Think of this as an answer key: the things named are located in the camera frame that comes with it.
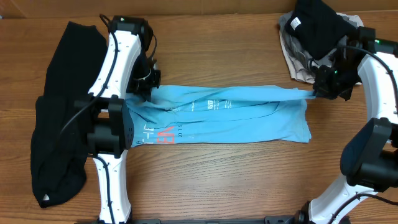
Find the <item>light blue printed t-shirt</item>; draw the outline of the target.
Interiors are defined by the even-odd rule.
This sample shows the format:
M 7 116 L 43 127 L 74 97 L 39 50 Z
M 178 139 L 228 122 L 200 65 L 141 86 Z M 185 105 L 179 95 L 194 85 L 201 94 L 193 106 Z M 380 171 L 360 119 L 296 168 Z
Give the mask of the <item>light blue printed t-shirt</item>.
M 132 94 L 132 146 L 143 144 L 309 142 L 312 91 L 278 86 L 210 88 L 162 85 L 150 101 Z

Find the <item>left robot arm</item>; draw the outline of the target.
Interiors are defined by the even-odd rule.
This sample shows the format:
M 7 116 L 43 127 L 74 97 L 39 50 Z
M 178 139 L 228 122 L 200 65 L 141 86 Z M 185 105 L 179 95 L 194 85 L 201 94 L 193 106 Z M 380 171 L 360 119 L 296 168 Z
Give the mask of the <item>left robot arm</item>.
M 134 126 L 126 97 L 131 93 L 149 101 L 152 89 L 160 85 L 156 60 L 146 54 L 155 35 L 143 18 L 100 18 L 109 32 L 108 50 L 87 96 L 75 102 L 75 118 L 98 174 L 101 211 L 96 222 L 131 223 L 126 159 Z

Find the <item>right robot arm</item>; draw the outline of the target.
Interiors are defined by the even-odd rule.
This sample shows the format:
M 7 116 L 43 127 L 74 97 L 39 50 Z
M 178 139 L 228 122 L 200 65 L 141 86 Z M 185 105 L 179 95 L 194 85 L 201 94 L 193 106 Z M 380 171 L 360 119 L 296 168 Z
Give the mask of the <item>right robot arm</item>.
M 315 96 L 348 100 L 360 82 L 368 121 L 343 149 L 338 178 L 286 223 L 349 223 L 348 213 L 367 198 L 395 204 L 378 194 L 397 187 L 397 151 L 384 150 L 397 147 L 397 42 L 358 27 L 332 58 L 331 67 L 316 69 Z

